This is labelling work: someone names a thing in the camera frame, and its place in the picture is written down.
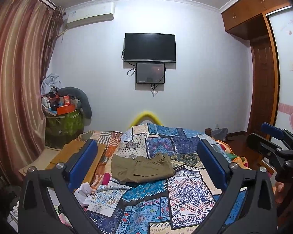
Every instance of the wall-mounted monitor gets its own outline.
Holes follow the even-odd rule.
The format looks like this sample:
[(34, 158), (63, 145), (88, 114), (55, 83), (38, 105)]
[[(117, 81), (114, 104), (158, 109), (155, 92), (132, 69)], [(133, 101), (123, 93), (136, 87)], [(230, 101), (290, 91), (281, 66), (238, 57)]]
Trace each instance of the wall-mounted monitor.
[(165, 83), (165, 64), (137, 63), (136, 83)]
[(160, 33), (126, 33), (124, 60), (176, 62), (176, 36)]

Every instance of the patchwork quilt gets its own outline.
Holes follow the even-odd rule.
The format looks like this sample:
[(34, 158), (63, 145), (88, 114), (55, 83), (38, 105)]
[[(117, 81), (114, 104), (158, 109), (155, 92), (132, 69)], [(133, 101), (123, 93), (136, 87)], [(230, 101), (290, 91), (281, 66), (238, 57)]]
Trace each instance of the patchwork quilt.
[[(191, 234), (221, 194), (196, 154), (197, 143), (207, 139), (231, 162), (219, 142), (189, 129), (143, 124), (123, 134), (94, 131), (91, 138), (107, 144), (104, 160), (94, 175), (92, 187), (96, 190), (87, 209), (88, 216), (104, 234)], [(152, 158), (158, 152), (170, 156), (176, 172), (173, 177), (135, 186), (113, 178), (108, 185), (101, 184), (103, 174), (111, 174), (113, 154)], [(245, 192), (240, 191), (226, 225), (235, 221)]]

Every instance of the patterned blanket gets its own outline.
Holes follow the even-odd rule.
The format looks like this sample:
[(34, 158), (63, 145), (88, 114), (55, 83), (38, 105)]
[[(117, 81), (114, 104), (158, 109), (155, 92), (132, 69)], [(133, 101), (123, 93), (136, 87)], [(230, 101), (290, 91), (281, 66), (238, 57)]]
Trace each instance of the patterned blanket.
[[(92, 187), (96, 190), (87, 209), (88, 216), (102, 233), (191, 234), (221, 194), (196, 154), (198, 141), (207, 139), (216, 151), (231, 162), (226, 153), (228, 149), (225, 151), (220, 142), (189, 129), (143, 124), (123, 134), (93, 132), (91, 138), (107, 144), (105, 159), (94, 176)], [(111, 173), (113, 154), (128, 158), (152, 158), (157, 152), (170, 156), (176, 171), (173, 177), (135, 187), (113, 178), (108, 185), (100, 185), (103, 174)], [(226, 225), (234, 222), (245, 192), (241, 189)]]

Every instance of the dark brown floor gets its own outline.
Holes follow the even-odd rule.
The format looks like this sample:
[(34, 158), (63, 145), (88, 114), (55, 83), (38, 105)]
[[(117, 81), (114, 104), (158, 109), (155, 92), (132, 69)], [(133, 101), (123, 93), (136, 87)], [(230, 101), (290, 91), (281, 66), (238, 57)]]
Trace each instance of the dark brown floor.
[(245, 157), (248, 161), (249, 168), (257, 170), (258, 159), (260, 154), (251, 150), (246, 146), (246, 135), (236, 135), (228, 138), (228, 141), (225, 141), (231, 148), (231, 150), (240, 157)]

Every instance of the white wall-mounted air conditioner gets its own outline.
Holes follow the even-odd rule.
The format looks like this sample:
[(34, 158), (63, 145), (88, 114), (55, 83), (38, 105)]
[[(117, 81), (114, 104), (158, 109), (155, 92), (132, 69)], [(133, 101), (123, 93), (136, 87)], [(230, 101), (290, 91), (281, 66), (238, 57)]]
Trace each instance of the white wall-mounted air conditioner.
[(72, 11), (68, 15), (67, 27), (74, 28), (114, 19), (115, 3), (100, 3)]

